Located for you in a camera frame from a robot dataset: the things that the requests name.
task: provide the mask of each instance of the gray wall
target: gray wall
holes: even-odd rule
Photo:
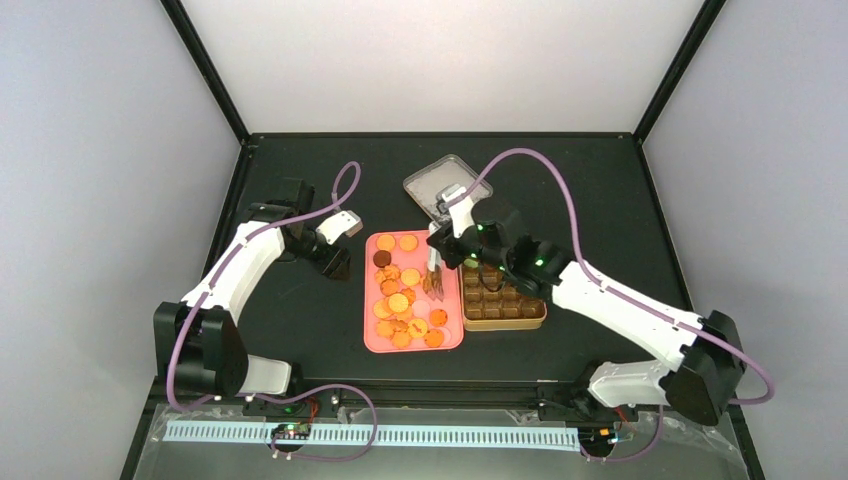
[[[117,478],[237,143],[159,2],[0,3],[4,478]]]
[[[647,143],[696,307],[777,381],[745,409],[768,478],[848,466],[846,53],[844,1],[728,2]]]

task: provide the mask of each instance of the black frame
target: black frame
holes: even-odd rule
[[[721,8],[724,6],[725,1],[726,0],[705,0],[703,5],[701,6],[700,11],[695,17],[695,20],[689,28],[686,37],[678,48],[677,53],[671,62],[671,65],[669,66],[668,70],[666,71],[666,74],[660,82],[660,85],[657,87],[657,90],[654,93],[650,104],[648,105],[645,113],[639,121],[639,124],[636,126],[633,132],[634,142],[636,144],[636,150],[639,155],[640,162],[642,164],[642,169],[648,183],[651,186],[652,202],[654,203],[656,211],[659,215],[667,247],[674,256],[674,258],[677,258],[677,255],[674,250],[674,245],[671,242],[671,236],[669,233],[668,225],[662,213],[662,208],[659,203],[659,198],[657,196],[656,188],[654,186],[653,179],[650,174],[648,162],[645,157],[645,153],[642,149],[642,145],[648,138],[648,135],[650,134],[650,131],[656,123],[657,119],[660,117],[663,108],[671,98],[671,95],[673,94],[677,84],[680,82],[680,79],[683,77],[686,68],[689,66],[692,59],[694,58],[698,47],[701,45],[703,39],[706,37],[713,22],[718,17],[718,14],[721,11]],[[227,239],[224,238],[224,236],[226,235],[226,232],[230,230],[232,222],[235,221],[235,207],[238,202],[239,194],[244,186],[245,174],[248,171],[253,158],[252,148],[249,146],[248,143],[250,133],[248,132],[244,122],[241,120],[238,110],[236,109],[232,98],[230,98],[229,94],[227,93],[224,83],[218,75],[217,70],[215,69],[215,66],[212,63],[212,60],[209,57],[209,54],[203,47],[200,37],[198,36],[197,31],[194,29],[194,26],[192,25],[191,20],[189,19],[187,12],[184,6],[182,5],[182,2],[180,0],[161,0],[161,2],[166,12],[170,16],[172,22],[174,23],[177,32],[180,34],[180,37],[182,37],[186,48],[194,59],[198,70],[201,72],[201,75],[209,86],[212,95],[218,102],[218,105],[221,108],[221,111],[224,114],[225,118],[227,119],[227,122],[230,124],[234,135],[238,139],[239,143],[242,145],[238,160],[236,162],[235,170],[233,172],[233,176],[230,182],[230,186],[224,201],[224,206],[222,208],[221,215],[218,219],[218,224],[215,229],[215,236],[213,237],[212,245],[209,249],[209,255],[204,266],[203,273],[205,275],[206,272],[208,272],[209,269],[211,269],[211,267],[214,265],[215,261],[221,255],[223,250],[226,248]],[[693,308],[692,301],[688,289],[686,288],[686,283],[684,281],[679,262],[675,262],[675,273],[677,283],[680,285],[683,297],[686,301],[686,307],[691,310]],[[376,384],[371,384],[367,386],[363,385],[363,387],[368,387],[369,390],[379,390],[381,388],[380,385]],[[391,390],[386,390],[385,393],[388,395],[389,398],[394,399],[395,397],[398,397],[397,401],[401,404],[418,403],[425,405],[428,402],[434,400],[432,392],[428,393],[426,389],[403,389],[400,390],[401,393],[399,393],[397,387],[398,386],[395,385]],[[524,398],[525,394],[524,389],[529,388],[529,386],[520,387],[522,389],[522,392],[520,393],[517,393],[514,388],[504,388],[502,394],[490,390],[484,395],[481,395],[479,391],[475,391],[476,388],[478,387],[468,386],[467,392],[463,394],[463,387],[456,386],[452,388],[452,391],[454,392],[452,396],[457,400],[462,398],[462,403],[464,405],[472,405],[475,404],[475,402],[477,402],[477,404],[479,404],[479,406],[481,407],[491,404],[497,404],[500,406],[518,405],[523,402],[522,399]],[[193,397],[189,395],[186,396],[184,399],[188,400],[191,398]],[[153,419],[153,414],[156,405],[165,401],[167,400],[165,399],[164,389],[161,383],[158,382],[158,380],[155,380],[148,395],[147,402],[145,403],[141,418],[139,419],[139,424],[135,436],[133,438],[133,442],[130,447],[126,463],[124,464],[124,469],[121,473],[121,478],[132,478],[136,466],[138,464],[141,449],[144,447],[144,441],[147,437],[147,431]],[[731,405],[728,408],[728,413],[733,423],[737,442],[742,451],[743,458],[745,459],[745,463],[748,469],[748,476],[751,479],[756,480],[764,479],[765,476],[760,465],[759,459],[757,457],[753,440],[748,431],[748,427],[745,422],[745,418],[742,414],[741,408],[736,405]]]

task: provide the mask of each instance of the white wall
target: white wall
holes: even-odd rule
[[[185,0],[250,131],[633,131],[702,0]]]
[[[846,52],[844,1],[728,2],[647,142],[696,307],[777,381],[745,409],[769,479],[848,466]]]
[[[238,146],[159,2],[0,2],[0,464],[117,478]]]

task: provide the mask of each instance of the orange cookie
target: orange cookie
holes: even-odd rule
[[[380,293],[387,297],[389,295],[394,295],[399,289],[400,285],[397,284],[397,280],[386,280],[380,284]]]
[[[444,326],[444,324],[448,323],[448,312],[441,308],[433,310],[430,312],[430,323],[432,323],[434,327]]]
[[[426,335],[424,335],[424,343],[430,348],[440,347],[444,341],[445,334],[442,333],[441,330],[430,330]]]
[[[391,235],[380,235],[377,237],[377,250],[391,252],[395,248],[395,237]]]
[[[397,265],[392,264],[383,269],[383,274],[386,279],[397,280],[400,278],[400,269]]]
[[[413,290],[411,288],[404,288],[403,290],[400,291],[400,293],[404,294],[404,296],[409,299],[410,305],[415,303],[415,290]]]
[[[398,320],[409,320],[412,318],[412,307],[406,309],[406,311],[398,313]]]
[[[380,320],[385,320],[392,316],[392,312],[389,310],[389,305],[385,298],[374,304],[374,315]]]
[[[395,327],[392,326],[392,322],[387,320],[377,322],[377,335],[383,338],[392,338],[392,335],[394,334]]]
[[[430,330],[427,327],[427,322],[420,318],[413,318],[409,322],[409,329],[407,332],[412,336],[412,338],[421,338],[427,334],[427,331]]]
[[[386,271],[382,268],[377,270],[377,273],[374,274],[374,280],[377,280],[377,283],[382,285],[386,281]]]
[[[415,235],[404,235],[400,237],[400,249],[404,252],[411,252],[418,248],[418,239]]]
[[[395,313],[401,313],[409,308],[409,299],[402,293],[396,293],[389,297],[389,310]]]
[[[407,287],[414,287],[421,281],[421,272],[414,268],[407,268],[400,274],[400,281]]]
[[[392,330],[396,332],[405,332],[406,329],[409,328],[409,325],[407,325],[406,322],[404,322],[403,320],[398,320],[396,318],[389,320],[389,325],[391,325]]]
[[[392,337],[392,345],[397,348],[406,348],[409,346],[410,342],[412,342],[412,336],[407,332],[397,332],[394,337]]]

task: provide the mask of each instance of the clear plastic cover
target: clear plastic cover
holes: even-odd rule
[[[406,177],[403,189],[415,200],[427,215],[436,221],[447,218],[437,207],[437,195],[453,184],[470,187],[477,179],[475,172],[456,155],[447,155],[438,161]],[[492,195],[492,186],[485,180],[471,192],[474,202]]]
[[[438,410],[378,409],[383,425],[469,425],[469,426],[565,426],[541,422],[528,410]],[[718,427],[702,427],[674,413],[664,417],[662,441],[648,455],[625,464],[588,463],[577,453],[543,450],[476,448],[375,447],[353,462],[321,463],[271,458],[267,446],[257,444],[183,443],[162,441],[169,420],[262,421],[243,417],[240,406],[203,406],[179,413],[167,405],[157,408],[135,478],[489,478],[537,480],[582,478],[620,480],[622,475],[652,480],[747,479],[730,421],[725,416]],[[370,424],[368,409],[339,409],[336,419],[325,422]],[[656,429],[656,414],[641,413],[633,423],[632,441],[619,444],[614,456],[633,453],[647,444]],[[303,453],[343,456],[358,447],[307,446]]]

